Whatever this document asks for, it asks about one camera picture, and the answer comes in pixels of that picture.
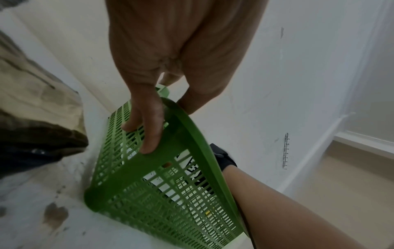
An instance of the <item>brown stain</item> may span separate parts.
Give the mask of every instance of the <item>brown stain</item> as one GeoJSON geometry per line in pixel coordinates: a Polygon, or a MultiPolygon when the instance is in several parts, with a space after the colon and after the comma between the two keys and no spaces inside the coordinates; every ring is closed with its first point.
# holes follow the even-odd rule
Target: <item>brown stain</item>
{"type": "Polygon", "coordinates": [[[60,207],[52,202],[45,208],[43,223],[50,226],[53,230],[58,229],[63,222],[69,217],[67,208],[60,207]]]}
{"type": "Polygon", "coordinates": [[[7,214],[7,208],[0,206],[0,218],[4,217],[7,214]]]}

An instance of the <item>skin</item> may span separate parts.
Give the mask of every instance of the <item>skin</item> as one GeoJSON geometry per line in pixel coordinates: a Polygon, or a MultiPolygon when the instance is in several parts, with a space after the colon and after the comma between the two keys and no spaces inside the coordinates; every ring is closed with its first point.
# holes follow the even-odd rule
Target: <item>skin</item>
{"type": "Polygon", "coordinates": [[[365,249],[307,208],[229,165],[224,179],[249,223],[257,248],[365,249]]]}
{"type": "Polygon", "coordinates": [[[228,85],[268,0],[106,0],[113,60],[131,92],[122,125],[145,128],[141,153],[158,145],[164,112],[155,85],[183,75],[189,88],[178,104],[192,114],[228,85]]]}

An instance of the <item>forearm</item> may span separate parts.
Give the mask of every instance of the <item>forearm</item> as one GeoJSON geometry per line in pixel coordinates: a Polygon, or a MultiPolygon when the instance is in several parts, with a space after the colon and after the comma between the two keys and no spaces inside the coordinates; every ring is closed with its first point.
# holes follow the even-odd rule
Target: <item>forearm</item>
{"type": "Polygon", "coordinates": [[[363,248],[321,217],[235,166],[228,166],[223,176],[258,248],[363,248]]]}

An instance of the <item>green plastic basket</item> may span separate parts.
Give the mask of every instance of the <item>green plastic basket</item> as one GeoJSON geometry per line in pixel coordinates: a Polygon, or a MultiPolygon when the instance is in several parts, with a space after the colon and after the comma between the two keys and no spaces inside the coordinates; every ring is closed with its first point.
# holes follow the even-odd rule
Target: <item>green plastic basket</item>
{"type": "Polygon", "coordinates": [[[179,247],[222,248],[243,232],[235,201],[196,125],[176,103],[162,100],[163,136],[148,155],[138,153],[143,127],[120,128],[130,102],[111,115],[85,203],[179,247]]]}

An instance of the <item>hand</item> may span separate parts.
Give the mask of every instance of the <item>hand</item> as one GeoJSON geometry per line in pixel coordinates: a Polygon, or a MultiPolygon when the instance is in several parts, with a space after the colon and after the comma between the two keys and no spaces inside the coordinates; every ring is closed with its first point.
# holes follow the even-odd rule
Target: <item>hand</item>
{"type": "Polygon", "coordinates": [[[141,153],[151,153],[163,132],[164,113],[155,85],[183,75],[189,88],[178,104],[188,114],[219,95],[241,62],[266,0],[106,0],[110,49],[131,92],[129,120],[144,125],[141,153]]]}

